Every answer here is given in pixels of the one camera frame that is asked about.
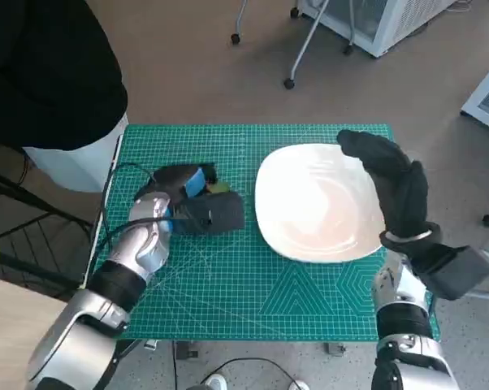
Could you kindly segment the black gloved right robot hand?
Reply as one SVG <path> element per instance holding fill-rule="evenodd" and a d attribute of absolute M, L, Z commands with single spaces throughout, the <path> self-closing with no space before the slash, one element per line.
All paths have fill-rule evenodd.
<path fill-rule="evenodd" d="M 373 180 L 386 230 L 400 239 L 424 233 L 428 183 L 422 164 L 393 141 L 368 132 L 343 129 L 337 142 L 345 155 L 361 160 Z"/>

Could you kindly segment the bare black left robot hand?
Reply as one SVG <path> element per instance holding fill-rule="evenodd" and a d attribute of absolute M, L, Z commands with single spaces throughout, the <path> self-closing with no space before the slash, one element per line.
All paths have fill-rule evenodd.
<path fill-rule="evenodd" d="M 161 167 L 149 184 L 156 191 L 167 193 L 173 202 L 181 202 L 206 193 L 208 186 L 218 181 L 215 165 L 210 162 Z"/>

